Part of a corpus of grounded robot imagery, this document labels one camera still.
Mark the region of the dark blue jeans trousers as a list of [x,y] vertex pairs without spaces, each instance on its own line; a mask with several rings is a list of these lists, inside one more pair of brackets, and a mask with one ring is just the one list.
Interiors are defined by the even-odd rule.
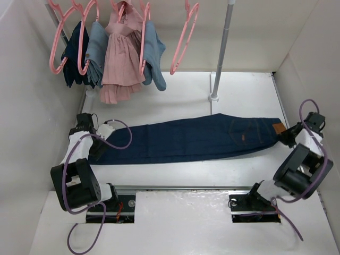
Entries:
[[278,118],[244,118],[224,114],[119,129],[93,165],[163,164],[224,159],[272,147],[286,127]]

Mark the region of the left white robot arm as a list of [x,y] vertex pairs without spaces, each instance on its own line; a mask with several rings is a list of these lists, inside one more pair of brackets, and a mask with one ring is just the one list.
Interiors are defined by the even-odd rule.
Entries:
[[58,200],[64,211],[99,202],[112,211],[119,203],[117,191],[111,183],[98,182],[88,161],[98,160],[109,146],[94,137],[97,131],[91,114],[78,114],[76,120],[64,159],[50,170]]

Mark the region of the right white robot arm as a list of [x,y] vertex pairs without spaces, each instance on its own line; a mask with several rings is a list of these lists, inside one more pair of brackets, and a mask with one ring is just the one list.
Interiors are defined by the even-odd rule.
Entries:
[[325,117],[310,112],[303,122],[280,131],[279,141],[293,148],[293,151],[280,165],[272,180],[255,183],[245,196],[245,202],[251,209],[269,205],[271,198],[290,197],[309,198],[333,167],[333,162],[326,155],[322,145],[322,128]]

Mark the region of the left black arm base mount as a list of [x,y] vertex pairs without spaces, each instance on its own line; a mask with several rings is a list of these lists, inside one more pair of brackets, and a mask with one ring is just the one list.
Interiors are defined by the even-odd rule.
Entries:
[[[106,206],[104,223],[133,224],[135,220],[136,194],[120,194],[118,200],[110,199],[103,202]],[[104,209],[102,205],[90,208],[86,213],[86,223],[101,223]]]

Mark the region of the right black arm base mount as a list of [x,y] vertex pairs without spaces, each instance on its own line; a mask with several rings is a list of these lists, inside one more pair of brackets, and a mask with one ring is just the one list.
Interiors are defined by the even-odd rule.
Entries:
[[233,223],[281,223],[271,203],[256,195],[230,194],[228,206]]

